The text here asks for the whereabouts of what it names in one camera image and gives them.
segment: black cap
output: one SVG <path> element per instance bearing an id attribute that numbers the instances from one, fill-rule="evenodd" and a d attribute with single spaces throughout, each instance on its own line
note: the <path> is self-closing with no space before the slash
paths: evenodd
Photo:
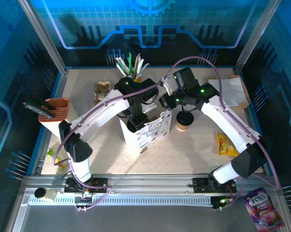
<path id="1" fill-rule="evenodd" d="M 194 121 L 194 116 L 191 112 L 180 111 L 176 115 L 176 121 L 182 126 L 189 126 Z"/>
<path id="2" fill-rule="evenodd" d="M 45 193 L 46 193 L 46 190 L 45 190 L 45 188 L 38 188 L 38 189 L 36 189 L 36 191 L 35 191 L 35 197 L 36 198 L 42 198 L 42 197 L 44 197 L 45 196 Z"/>

